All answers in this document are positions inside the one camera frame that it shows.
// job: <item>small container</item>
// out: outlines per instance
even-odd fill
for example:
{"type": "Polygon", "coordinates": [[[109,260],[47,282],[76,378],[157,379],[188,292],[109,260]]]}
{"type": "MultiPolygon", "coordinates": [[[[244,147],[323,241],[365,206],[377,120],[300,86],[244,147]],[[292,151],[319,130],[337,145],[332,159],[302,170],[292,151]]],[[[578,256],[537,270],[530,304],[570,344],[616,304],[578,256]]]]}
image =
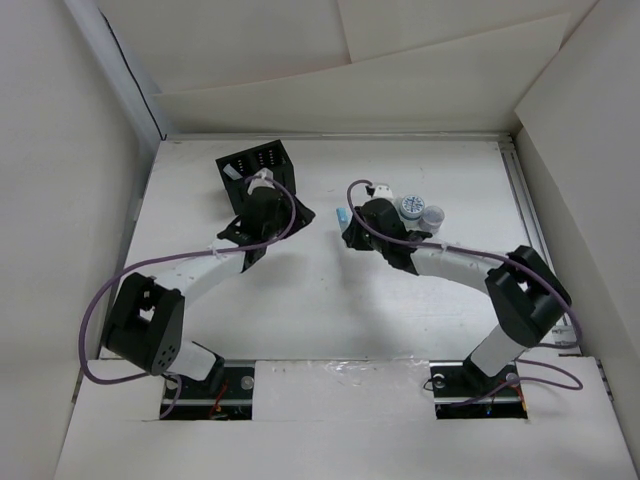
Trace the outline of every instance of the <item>small container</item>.
{"type": "Polygon", "coordinates": [[[435,235],[440,230],[442,222],[444,222],[444,210],[436,205],[429,205],[422,212],[419,225],[425,232],[435,235]]]}
{"type": "Polygon", "coordinates": [[[400,201],[398,212],[405,220],[417,221],[424,212],[424,200],[418,195],[406,195],[400,201]]]}

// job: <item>white table surface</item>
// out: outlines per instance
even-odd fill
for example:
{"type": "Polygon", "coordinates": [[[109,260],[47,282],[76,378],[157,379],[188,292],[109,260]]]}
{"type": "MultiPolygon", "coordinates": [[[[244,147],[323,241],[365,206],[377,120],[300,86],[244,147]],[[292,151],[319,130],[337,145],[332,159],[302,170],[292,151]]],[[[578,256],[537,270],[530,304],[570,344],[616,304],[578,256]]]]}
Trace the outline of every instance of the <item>white table surface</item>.
{"type": "MultiPolygon", "coordinates": [[[[585,389],[524,384],[528,420],[436,420],[418,360],[259,362],[254,421],[154,421],[161,378],[85,381],[55,480],[635,479],[595,361],[551,361],[585,389]]],[[[104,378],[139,371],[121,360],[91,368],[104,378]]]]}
{"type": "MultiPolygon", "coordinates": [[[[164,142],[127,264],[209,245],[233,218],[215,159],[271,139],[164,142]]],[[[184,338],[229,359],[464,358],[496,324],[488,297],[394,270],[375,252],[348,250],[335,208],[346,206],[353,180],[386,182],[397,194],[417,193],[441,206],[443,239],[513,250],[527,237],[497,143],[424,137],[283,143],[298,197],[315,220],[190,307],[184,338]]],[[[356,191],[357,203],[366,198],[364,188],[356,191]]]]}

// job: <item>black 3d printed part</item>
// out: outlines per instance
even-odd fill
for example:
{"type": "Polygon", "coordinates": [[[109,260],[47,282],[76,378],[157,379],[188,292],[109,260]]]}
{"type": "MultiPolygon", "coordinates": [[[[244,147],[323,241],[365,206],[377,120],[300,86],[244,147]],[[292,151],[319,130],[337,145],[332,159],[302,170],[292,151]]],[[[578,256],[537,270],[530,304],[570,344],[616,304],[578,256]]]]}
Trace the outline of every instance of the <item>black 3d printed part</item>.
{"type": "Polygon", "coordinates": [[[245,179],[263,168],[271,170],[274,180],[280,182],[291,194],[296,194],[293,164],[280,140],[219,158],[216,164],[236,215],[242,213],[242,207],[249,196],[249,185],[245,179]]]}

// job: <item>white cardboard panel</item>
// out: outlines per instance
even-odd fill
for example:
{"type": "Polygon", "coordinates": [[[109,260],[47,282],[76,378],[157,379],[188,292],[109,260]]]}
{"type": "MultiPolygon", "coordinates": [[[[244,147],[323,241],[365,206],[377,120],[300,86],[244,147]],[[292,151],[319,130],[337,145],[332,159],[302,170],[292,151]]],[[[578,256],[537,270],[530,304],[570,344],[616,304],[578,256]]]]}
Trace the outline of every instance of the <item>white cardboard panel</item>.
{"type": "Polygon", "coordinates": [[[597,0],[338,0],[353,62],[569,12],[564,40],[597,0]]]}
{"type": "MultiPolygon", "coordinates": [[[[111,377],[131,373],[123,361],[92,366],[96,363],[105,365],[100,371],[111,377]]],[[[391,419],[149,422],[118,413],[119,408],[132,412],[144,407],[157,415],[159,398],[149,395],[146,380],[127,384],[126,392],[83,382],[76,409],[84,413],[72,418],[55,480],[424,479],[425,472],[434,480],[635,479],[593,359],[556,358],[553,363],[578,375],[585,389],[525,385],[527,421],[438,421],[428,396],[398,383],[399,416],[391,419]],[[402,418],[404,403],[416,400],[424,405],[424,414],[402,418]]],[[[270,365],[277,368],[278,363],[270,365]]],[[[556,378],[524,365],[521,371],[556,378]]],[[[298,373],[288,384],[274,380],[273,387],[284,388],[287,396],[275,408],[286,409],[291,402],[300,412],[313,386],[326,386],[314,379],[315,369],[304,378],[298,373]],[[307,390],[297,388],[301,379],[307,390]]],[[[401,369],[395,373],[403,374],[401,369]]],[[[256,389],[269,388],[268,372],[260,375],[265,376],[256,378],[256,389]]],[[[367,379],[389,380],[385,375],[367,379]]],[[[159,378],[149,381],[162,383],[159,378]]],[[[358,398],[358,386],[338,386],[358,398]]],[[[327,410],[350,401],[348,394],[327,400],[327,410]]]]}
{"type": "Polygon", "coordinates": [[[638,352],[639,44],[640,3],[598,4],[516,109],[638,352]]]}
{"type": "Polygon", "coordinates": [[[71,419],[76,361],[0,365],[0,475],[51,478],[71,419]]]}
{"type": "Polygon", "coordinates": [[[165,92],[346,65],[335,0],[98,0],[165,92]]]}
{"type": "Polygon", "coordinates": [[[513,108],[560,47],[557,15],[345,67],[157,95],[187,132],[513,129],[513,108]]]}
{"type": "MultiPolygon", "coordinates": [[[[127,263],[200,250],[233,218],[215,159],[273,138],[164,142],[127,263]]],[[[496,324],[489,298],[348,250],[335,208],[356,179],[418,193],[447,215],[441,238],[510,251],[527,242],[498,146],[421,137],[285,138],[306,229],[269,248],[185,313],[184,338],[230,359],[464,358],[496,324]]],[[[355,201],[367,197],[357,189],[355,201]]],[[[171,265],[141,269],[157,275],[171,265]]]]}

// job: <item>purple cable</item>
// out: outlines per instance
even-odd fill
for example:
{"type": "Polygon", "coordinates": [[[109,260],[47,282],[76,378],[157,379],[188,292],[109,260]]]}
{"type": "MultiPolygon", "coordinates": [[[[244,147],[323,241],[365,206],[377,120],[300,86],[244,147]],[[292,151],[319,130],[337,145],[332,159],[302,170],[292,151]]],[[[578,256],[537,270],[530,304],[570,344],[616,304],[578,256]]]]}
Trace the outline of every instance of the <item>purple cable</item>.
{"type": "Polygon", "coordinates": [[[182,377],[180,375],[171,375],[171,377],[173,377],[173,379],[178,384],[178,386],[176,387],[176,394],[173,396],[173,400],[171,401],[171,404],[158,417],[159,420],[162,420],[163,418],[167,418],[167,416],[171,412],[173,412],[173,409],[175,408],[176,404],[178,403],[178,399],[180,398],[180,394],[182,393],[182,377]]]}
{"type": "MultiPolygon", "coordinates": [[[[253,177],[247,178],[245,181],[250,182],[251,180],[254,180],[256,178],[262,178],[262,177],[253,176],[253,177]]],[[[131,380],[137,380],[139,378],[143,378],[148,375],[147,373],[138,373],[136,375],[130,375],[128,377],[105,379],[105,378],[96,377],[91,372],[91,370],[89,370],[89,360],[87,358],[87,349],[85,345],[86,338],[87,338],[87,329],[89,328],[89,320],[91,319],[91,315],[93,314],[93,311],[95,310],[96,305],[98,304],[100,299],[104,296],[104,294],[107,293],[109,290],[111,290],[111,288],[114,285],[116,285],[118,281],[122,277],[124,277],[126,274],[134,270],[137,270],[141,267],[145,267],[147,265],[154,265],[157,263],[165,263],[165,262],[171,262],[174,260],[182,260],[187,258],[207,257],[209,255],[214,255],[216,253],[228,254],[228,253],[248,252],[251,250],[259,250],[261,248],[268,247],[269,245],[273,245],[274,243],[282,240],[289,234],[296,220],[295,199],[293,198],[293,195],[291,195],[291,193],[289,193],[289,191],[277,181],[271,178],[264,178],[264,180],[267,180],[268,182],[272,183],[278,190],[282,191],[291,202],[291,220],[289,220],[289,224],[287,225],[287,227],[277,237],[272,238],[271,240],[267,240],[266,242],[258,243],[256,245],[247,245],[244,247],[223,248],[215,251],[200,250],[196,252],[187,252],[187,253],[178,253],[176,255],[168,255],[166,257],[150,258],[148,260],[143,260],[141,262],[134,263],[133,265],[129,265],[125,269],[116,273],[113,277],[107,280],[105,284],[102,285],[102,287],[100,287],[100,289],[96,292],[96,294],[93,296],[93,298],[89,302],[89,305],[87,306],[87,309],[84,312],[84,316],[82,317],[82,322],[80,323],[80,332],[78,334],[78,356],[80,357],[80,369],[82,370],[82,373],[84,374],[85,377],[87,377],[89,380],[99,385],[115,385],[118,383],[130,382],[131,380]]]]}
{"type": "Polygon", "coordinates": [[[488,397],[493,397],[496,393],[498,393],[501,390],[504,390],[505,388],[509,388],[509,387],[514,386],[514,385],[518,385],[520,382],[543,383],[545,385],[551,385],[552,387],[564,388],[565,390],[576,390],[576,391],[578,391],[578,390],[582,390],[584,388],[584,385],[582,384],[580,379],[578,377],[576,377],[573,373],[568,372],[567,370],[565,370],[564,368],[556,367],[555,365],[551,365],[549,363],[536,362],[535,360],[522,360],[520,358],[517,359],[516,362],[518,362],[518,363],[526,363],[528,365],[536,365],[538,367],[550,368],[551,370],[555,370],[556,372],[559,372],[559,373],[562,373],[563,375],[566,375],[571,380],[576,382],[576,384],[575,385],[565,385],[564,383],[558,383],[558,382],[554,382],[552,380],[545,380],[544,378],[539,378],[539,377],[517,377],[517,378],[511,379],[511,380],[507,380],[504,383],[501,383],[496,388],[494,388],[493,390],[491,390],[488,393],[485,393],[484,395],[481,395],[479,397],[470,398],[469,400],[465,400],[464,402],[451,403],[451,404],[449,404],[449,406],[451,406],[451,407],[466,407],[466,406],[469,406],[469,405],[473,405],[474,403],[477,403],[480,400],[484,400],[485,398],[488,398],[488,397]]]}
{"type": "MultiPolygon", "coordinates": [[[[504,255],[498,255],[496,253],[490,253],[490,252],[483,252],[480,250],[472,250],[469,248],[463,248],[463,247],[458,247],[455,245],[447,245],[446,247],[443,246],[440,243],[434,243],[434,242],[407,242],[404,240],[398,240],[395,239],[393,237],[389,237],[387,235],[384,235],[380,232],[377,232],[376,230],[374,230],[373,228],[371,228],[369,225],[367,225],[367,223],[362,219],[362,217],[360,216],[360,214],[358,212],[356,212],[356,209],[353,205],[353,200],[351,198],[351,192],[353,191],[354,187],[356,187],[357,185],[367,185],[367,186],[372,186],[373,182],[369,181],[369,180],[356,180],[355,182],[353,182],[351,185],[349,185],[349,187],[347,188],[347,203],[349,204],[349,209],[351,210],[351,213],[353,215],[353,218],[356,219],[356,221],[367,231],[369,232],[371,235],[378,237],[382,240],[385,240],[387,242],[390,243],[395,243],[397,245],[403,245],[406,247],[412,247],[412,248],[435,248],[435,249],[439,249],[439,250],[450,250],[452,252],[456,252],[456,253],[461,253],[463,255],[472,255],[475,257],[483,257],[483,258],[491,258],[494,260],[498,260],[501,261],[503,263],[506,263],[508,265],[511,265],[514,268],[517,268],[518,270],[520,270],[523,273],[526,273],[530,278],[532,278],[533,280],[535,280],[536,282],[538,282],[538,284],[540,284],[545,290],[547,290],[552,296],[553,298],[560,304],[560,306],[562,307],[562,309],[567,313],[567,315],[569,315],[569,318],[571,319],[571,323],[574,326],[575,332],[576,332],[576,342],[571,343],[571,344],[567,344],[567,345],[554,345],[552,343],[540,343],[538,344],[538,347],[546,347],[546,348],[555,348],[555,349],[559,349],[559,350],[566,350],[566,349],[570,349],[570,348],[575,348],[580,344],[580,341],[582,340],[582,329],[580,328],[580,323],[578,322],[578,318],[575,314],[575,312],[573,311],[573,309],[571,308],[571,306],[565,301],[564,298],[562,298],[562,295],[560,295],[554,288],[553,286],[547,282],[544,278],[542,278],[540,275],[538,275],[536,272],[534,272],[533,270],[531,270],[530,268],[510,259],[509,257],[505,257],[504,255]]],[[[483,400],[487,397],[491,397],[493,395],[495,395],[496,393],[498,393],[500,390],[504,389],[504,388],[508,388],[512,385],[516,385],[518,383],[520,383],[521,381],[529,381],[529,382],[538,382],[538,383],[544,383],[546,385],[552,385],[554,387],[559,387],[559,388],[565,388],[568,390],[582,390],[583,385],[582,382],[578,379],[578,377],[576,377],[575,375],[573,375],[572,373],[569,373],[568,371],[560,368],[560,367],[556,367],[555,365],[550,365],[547,363],[542,363],[542,362],[536,362],[533,360],[520,360],[517,359],[516,361],[520,362],[520,363],[526,363],[529,365],[537,365],[539,367],[545,367],[545,368],[550,368],[552,370],[555,370],[557,372],[560,372],[566,376],[568,376],[569,378],[571,378],[573,381],[576,382],[576,386],[571,386],[571,385],[564,385],[561,383],[557,383],[557,382],[552,382],[550,380],[545,380],[544,378],[537,378],[537,377],[518,377],[515,378],[513,380],[509,380],[503,384],[500,384],[499,386],[497,386],[496,388],[494,388],[493,390],[491,390],[489,393],[486,393],[485,395],[482,395],[480,397],[475,397],[475,398],[470,398],[469,400],[465,400],[464,402],[459,402],[459,403],[453,403],[451,404],[452,406],[455,407],[464,407],[467,405],[471,405],[474,404],[476,402],[479,402],[480,400],[483,400]]]]}

